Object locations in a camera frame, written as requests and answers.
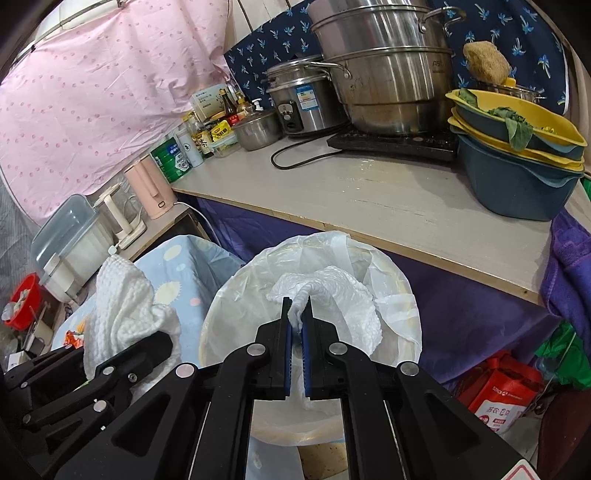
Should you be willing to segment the white trash bin with liner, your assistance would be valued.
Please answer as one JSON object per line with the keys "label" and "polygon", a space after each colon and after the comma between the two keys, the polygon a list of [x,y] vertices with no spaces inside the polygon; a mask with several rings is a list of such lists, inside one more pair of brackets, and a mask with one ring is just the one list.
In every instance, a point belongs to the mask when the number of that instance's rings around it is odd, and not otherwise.
{"label": "white trash bin with liner", "polygon": [[295,334],[310,305],[315,317],[335,325],[339,340],[374,361],[420,359],[420,313],[403,271],[380,250],[332,231],[267,248],[230,277],[202,325],[200,363],[219,363],[252,343],[260,325],[280,318],[284,299],[293,304],[287,318]]}

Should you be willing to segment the orange plastic wrapper large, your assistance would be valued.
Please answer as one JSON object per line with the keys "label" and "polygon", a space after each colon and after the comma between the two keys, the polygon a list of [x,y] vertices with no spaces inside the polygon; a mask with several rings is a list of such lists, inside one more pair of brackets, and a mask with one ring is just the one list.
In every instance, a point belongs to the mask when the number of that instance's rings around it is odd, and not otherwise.
{"label": "orange plastic wrapper large", "polygon": [[63,346],[70,346],[75,349],[82,348],[84,346],[84,333],[68,330],[64,336]]}

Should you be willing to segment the red plastic basin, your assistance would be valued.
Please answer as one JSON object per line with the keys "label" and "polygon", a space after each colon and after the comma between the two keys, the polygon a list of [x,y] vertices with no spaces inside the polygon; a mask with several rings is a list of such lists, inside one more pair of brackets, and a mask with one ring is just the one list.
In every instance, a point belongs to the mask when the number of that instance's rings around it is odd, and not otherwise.
{"label": "red plastic basin", "polygon": [[41,286],[36,273],[30,273],[22,280],[9,302],[13,303],[13,310],[5,324],[16,331],[26,331],[42,304]]}

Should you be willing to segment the red white shopping bag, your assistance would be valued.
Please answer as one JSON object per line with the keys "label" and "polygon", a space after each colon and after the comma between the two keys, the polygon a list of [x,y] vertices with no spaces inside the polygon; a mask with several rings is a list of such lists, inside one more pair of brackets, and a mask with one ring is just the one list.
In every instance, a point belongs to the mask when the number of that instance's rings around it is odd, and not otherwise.
{"label": "red white shopping bag", "polygon": [[505,433],[543,390],[543,377],[533,367],[501,350],[466,372],[456,397],[491,430]]}

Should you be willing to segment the dish rack with blue lid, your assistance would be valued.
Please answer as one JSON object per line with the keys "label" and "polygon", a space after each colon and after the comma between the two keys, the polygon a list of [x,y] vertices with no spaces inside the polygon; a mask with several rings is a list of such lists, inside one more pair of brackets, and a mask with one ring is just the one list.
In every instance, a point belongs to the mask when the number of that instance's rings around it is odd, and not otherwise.
{"label": "dish rack with blue lid", "polygon": [[55,272],[65,267],[80,289],[100,269],[114,245],[114,234],[105,216],[85,196],[74,194],[61,204],[36,234],[31,245],[40,283],[59,289]]}

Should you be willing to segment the white glass electric kettle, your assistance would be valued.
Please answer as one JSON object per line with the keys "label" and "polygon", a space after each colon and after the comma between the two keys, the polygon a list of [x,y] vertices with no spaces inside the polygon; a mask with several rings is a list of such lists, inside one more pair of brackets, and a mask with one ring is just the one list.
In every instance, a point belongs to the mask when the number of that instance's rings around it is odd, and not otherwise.
{"label": "white glass electric kettle", "polygon": [[94,201],[93,208],[102,213],[115,235],[114,249],[125,250],[146,230],[140,211],[121,183],[107,187]]}

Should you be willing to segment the green plastic bag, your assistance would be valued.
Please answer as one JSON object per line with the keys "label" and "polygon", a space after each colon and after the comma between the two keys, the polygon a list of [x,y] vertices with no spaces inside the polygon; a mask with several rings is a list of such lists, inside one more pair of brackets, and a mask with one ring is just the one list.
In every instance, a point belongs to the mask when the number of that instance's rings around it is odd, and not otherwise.
{"label": "green plastic bag", "polygon": [[590,360],[570,323],[562,321],[535,355],[535,368],[545,381],[581,391],[590,389]]}

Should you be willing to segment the pink electric kettle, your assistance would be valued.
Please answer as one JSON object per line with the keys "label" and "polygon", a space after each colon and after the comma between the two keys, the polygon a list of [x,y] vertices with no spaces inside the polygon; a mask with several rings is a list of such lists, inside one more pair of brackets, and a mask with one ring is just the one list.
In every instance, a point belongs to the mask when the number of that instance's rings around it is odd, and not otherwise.
{"label": "pink electric kettle", "polygon": [[150,155],[136,160],[123,174],[151,220],[173,208],[176,197]]}

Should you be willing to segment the green can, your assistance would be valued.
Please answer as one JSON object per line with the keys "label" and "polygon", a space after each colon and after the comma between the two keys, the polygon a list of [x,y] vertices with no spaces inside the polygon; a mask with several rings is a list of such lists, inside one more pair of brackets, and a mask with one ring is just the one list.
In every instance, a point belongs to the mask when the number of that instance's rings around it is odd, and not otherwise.
{"label": "green can", "polygon": [[170,184],[183,177],[192,168],[176,138],[164,140],[150,151],[150,156]]}

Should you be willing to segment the white bottle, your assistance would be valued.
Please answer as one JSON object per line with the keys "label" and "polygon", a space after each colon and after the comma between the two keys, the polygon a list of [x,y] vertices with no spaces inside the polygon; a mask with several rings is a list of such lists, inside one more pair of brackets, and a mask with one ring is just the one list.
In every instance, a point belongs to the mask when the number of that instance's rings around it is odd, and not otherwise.
{"label": "white bottle", "polygon": [[197,168],[204,162],[201,153],[193,142],[190,132],[184,126],[178,126],[175,131],[176,138],[182,146],[184,153],[192,168]]}

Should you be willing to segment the pink curtain cloth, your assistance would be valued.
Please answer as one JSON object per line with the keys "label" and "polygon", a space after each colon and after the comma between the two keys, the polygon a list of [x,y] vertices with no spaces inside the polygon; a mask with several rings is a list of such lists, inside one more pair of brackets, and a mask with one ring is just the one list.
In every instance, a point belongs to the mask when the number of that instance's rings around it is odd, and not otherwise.
{"label": "pink curtain cloth", "polygon": [[45,221],[99,190],[228,77],[225,1],[132,1],[47,41],[1,85],[1,169]]}

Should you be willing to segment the yellow seasoning packet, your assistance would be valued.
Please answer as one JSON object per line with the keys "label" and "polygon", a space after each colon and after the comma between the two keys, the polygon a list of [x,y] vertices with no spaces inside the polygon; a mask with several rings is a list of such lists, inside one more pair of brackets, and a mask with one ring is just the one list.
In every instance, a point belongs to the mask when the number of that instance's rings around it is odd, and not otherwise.
{"label": "yellow seasoning packet", "polygon": [[228,120],[221,120],[211,127],[211,140],[217,142],[232,132]]}

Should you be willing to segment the black induction cooktop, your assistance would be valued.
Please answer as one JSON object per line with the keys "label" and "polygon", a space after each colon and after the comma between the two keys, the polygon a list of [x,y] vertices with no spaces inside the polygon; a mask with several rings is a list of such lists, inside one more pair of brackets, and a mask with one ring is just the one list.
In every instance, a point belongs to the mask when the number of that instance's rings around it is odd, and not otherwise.
{"label": "black induction cooktop", "polygon": [[401,158],[439,165],[454,163],[458,151],[457,137],[449,132],[380,136],[349,130],[329,137],[327,144],[342,152]]}

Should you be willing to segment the small stainless pot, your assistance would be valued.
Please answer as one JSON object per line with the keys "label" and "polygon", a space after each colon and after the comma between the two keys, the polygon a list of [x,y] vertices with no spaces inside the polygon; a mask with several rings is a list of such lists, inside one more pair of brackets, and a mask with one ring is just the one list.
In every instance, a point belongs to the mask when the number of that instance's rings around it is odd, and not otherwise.
{"label": "small stainless pot", "polygon": [[249,114],[236,123],[232,131],[246,151],[262,149],[283,138],[283,126],[274,110]]}

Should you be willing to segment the stacked teal yellow basins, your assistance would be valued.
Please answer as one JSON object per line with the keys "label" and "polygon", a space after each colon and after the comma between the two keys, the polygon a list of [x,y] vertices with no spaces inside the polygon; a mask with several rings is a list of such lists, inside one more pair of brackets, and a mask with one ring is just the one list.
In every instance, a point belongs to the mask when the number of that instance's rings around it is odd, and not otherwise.
{"label": "stacked teal yellow basins", "polygon": [[566,118],[497,92],[456,89],[448,124],[477,200],[501,216],[547,222],[585,173],[588,143]]}

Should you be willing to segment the dark soy sauce bottle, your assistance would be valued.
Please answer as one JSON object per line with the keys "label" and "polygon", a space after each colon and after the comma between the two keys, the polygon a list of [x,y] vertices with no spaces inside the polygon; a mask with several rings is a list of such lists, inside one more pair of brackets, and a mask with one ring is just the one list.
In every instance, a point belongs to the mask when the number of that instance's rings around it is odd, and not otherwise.
{"label": "dark soy sauce bottle", "polygon": [[229,126],[233,126],[239,122],[238,111],[236,110],[235,104],[232,103],[228,96],[228,92],[225,89],[219,90],[219,97],[221,98],[224,107],[224,119],[228,122]]}

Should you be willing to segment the white tea box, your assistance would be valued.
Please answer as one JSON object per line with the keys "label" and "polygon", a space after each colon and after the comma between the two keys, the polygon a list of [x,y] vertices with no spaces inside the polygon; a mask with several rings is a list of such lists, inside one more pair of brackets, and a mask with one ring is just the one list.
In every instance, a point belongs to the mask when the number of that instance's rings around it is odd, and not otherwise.
{"label": "white tea box", "polygon": [[215,114],[225,110],[221,98],[221,90],[225,89],[226,85],[224,83],[215,84],[199,90],[190,96],[190,105],[199,122],[205,122]]}

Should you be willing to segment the silver rice cooker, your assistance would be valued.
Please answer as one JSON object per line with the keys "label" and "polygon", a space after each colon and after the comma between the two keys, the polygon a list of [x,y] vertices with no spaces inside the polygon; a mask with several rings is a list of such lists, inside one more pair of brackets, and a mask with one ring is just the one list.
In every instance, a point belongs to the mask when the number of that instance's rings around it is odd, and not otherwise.
{"label": "silver rice cooker", "polygon": [[311,136],[348,123],[322,55],[277,64],[266,70],[266,78],[266,93],[287,136]]}

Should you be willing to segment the navy patterned backsplash cloth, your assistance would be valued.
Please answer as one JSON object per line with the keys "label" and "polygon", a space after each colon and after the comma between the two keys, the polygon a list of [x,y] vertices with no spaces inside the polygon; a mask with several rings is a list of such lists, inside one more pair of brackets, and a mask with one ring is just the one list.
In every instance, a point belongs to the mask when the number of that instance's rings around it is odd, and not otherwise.
{"label": "navy patterned backsplash cloth", "polygon": [[301,1],[225,52],[246,97],[265,108],[321,108],[321,80],[359,124],[446,118],[451,90],[482,92],[466,50],[485,43],[547,110],[570,105],[567,48],[530,1]]}

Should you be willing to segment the large stainless steamer pot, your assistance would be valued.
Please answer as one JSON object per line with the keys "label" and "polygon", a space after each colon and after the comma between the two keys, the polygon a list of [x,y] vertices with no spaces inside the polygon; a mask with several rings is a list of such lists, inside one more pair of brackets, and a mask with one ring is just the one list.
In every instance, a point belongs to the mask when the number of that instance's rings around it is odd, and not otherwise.
{"label": "large stainless steamer pot", "polygon": [[453,88],[447,34],[466,20],[464,10],[425,1],[318,0],[308,16],[356,129],[418,134],[447,120]]}

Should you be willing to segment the brown loofah sponge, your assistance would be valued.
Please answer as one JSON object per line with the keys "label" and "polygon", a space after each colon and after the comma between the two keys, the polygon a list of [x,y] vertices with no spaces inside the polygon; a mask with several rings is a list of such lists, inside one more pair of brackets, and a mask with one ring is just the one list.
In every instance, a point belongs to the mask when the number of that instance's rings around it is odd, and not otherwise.
{"label": "brown loofah sponge", "polygon": [[500,85],[511,72],[505,56],[489,41],[468,42],[463,47],[468,70],[480,82]]}

